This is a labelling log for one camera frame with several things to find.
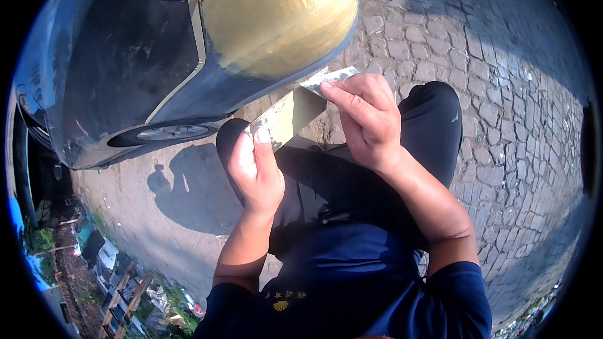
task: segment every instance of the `person's left hand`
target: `person's left hand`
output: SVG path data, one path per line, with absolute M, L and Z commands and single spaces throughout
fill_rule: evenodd
M 246 211 L 275 214 L 285 193 L 285 178 L 276 164 L 266 129 L 256 131 L 253 140 L 241 132 L 233 147 L 228 170 L 245 197 Z

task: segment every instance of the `forearm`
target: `forearm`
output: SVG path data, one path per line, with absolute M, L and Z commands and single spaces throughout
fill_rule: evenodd
M 243 210 L 224 245 L 214 273 L 214 284 L 237 283 L 256 293 L 259 275 L 268 252 L 274 213 L 258 214 Z
M 412 218 L 431 243 L 474 236 L 467 211 L 430 172 L 400 147 L 400 162 L 379 174 L 402 197 Z

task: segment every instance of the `ground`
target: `ground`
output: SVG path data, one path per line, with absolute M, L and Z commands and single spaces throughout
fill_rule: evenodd
M 498 330 L 551 289 L 581 230 L 575 212 L 583 201 L 587 75 L 557 5 L 361 0 L 354 39 L 329 67 L 350 65 L 383 74 L 398 101 L 430 80 L 455 88 L 463 141 L 450 191 L 473 220 Z M 285 92 L 235 116 L 252 120 Z M 345 141 L 333 106 L 301 135 L 320 145 Z M 120 249 L 204 304 L 220 249 L 241 214 L 215 137 L 134 152 L 107 170 L 74 172 L 73 181 Z M 261 284 L 279 269 L 269 258 Z

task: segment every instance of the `yellow shell logo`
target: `yellow shell logo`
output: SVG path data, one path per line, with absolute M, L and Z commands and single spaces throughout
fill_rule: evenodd
M 287 309 L 287 306 L 289 306 L 289 303 L 287 301 L 277 301 L 272 306 L 274 306 L 274 310 L 276 310 L 276 311 L 283 311 L 283 310 Z

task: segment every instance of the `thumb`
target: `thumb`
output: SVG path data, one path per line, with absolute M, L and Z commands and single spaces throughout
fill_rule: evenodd
M 279 167 L 272 151 L 272 141 L 268 130 L 260 127 L 253 137 L 258 179 L 267 180 L 278 174 Z

